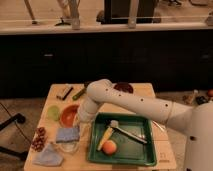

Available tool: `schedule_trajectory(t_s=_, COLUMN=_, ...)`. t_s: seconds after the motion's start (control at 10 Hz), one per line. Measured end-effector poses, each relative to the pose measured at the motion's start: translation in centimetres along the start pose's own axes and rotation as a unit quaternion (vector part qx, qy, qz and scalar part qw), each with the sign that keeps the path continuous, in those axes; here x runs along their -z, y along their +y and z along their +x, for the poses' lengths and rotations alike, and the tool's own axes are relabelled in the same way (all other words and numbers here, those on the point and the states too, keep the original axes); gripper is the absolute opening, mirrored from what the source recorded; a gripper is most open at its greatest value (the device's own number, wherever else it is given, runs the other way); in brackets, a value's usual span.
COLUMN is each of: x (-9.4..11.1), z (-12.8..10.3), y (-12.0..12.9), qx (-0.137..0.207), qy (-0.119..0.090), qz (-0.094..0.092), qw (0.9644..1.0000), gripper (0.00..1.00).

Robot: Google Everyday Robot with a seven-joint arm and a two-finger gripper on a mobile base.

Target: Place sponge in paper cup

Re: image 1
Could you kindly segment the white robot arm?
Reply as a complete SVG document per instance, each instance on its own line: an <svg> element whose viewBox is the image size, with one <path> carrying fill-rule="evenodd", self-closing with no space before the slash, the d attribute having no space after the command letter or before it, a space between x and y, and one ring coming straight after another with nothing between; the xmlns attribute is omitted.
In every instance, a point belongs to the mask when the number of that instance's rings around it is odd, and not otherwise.
<svg viewBox="0 0 213 171"><path fill-rule="evenodd" d="M91 82L77 116L91 122L104 103L163 124L187 137L184 171L213 171L213 102L197 107L118 91L108 79Z"/></svg>

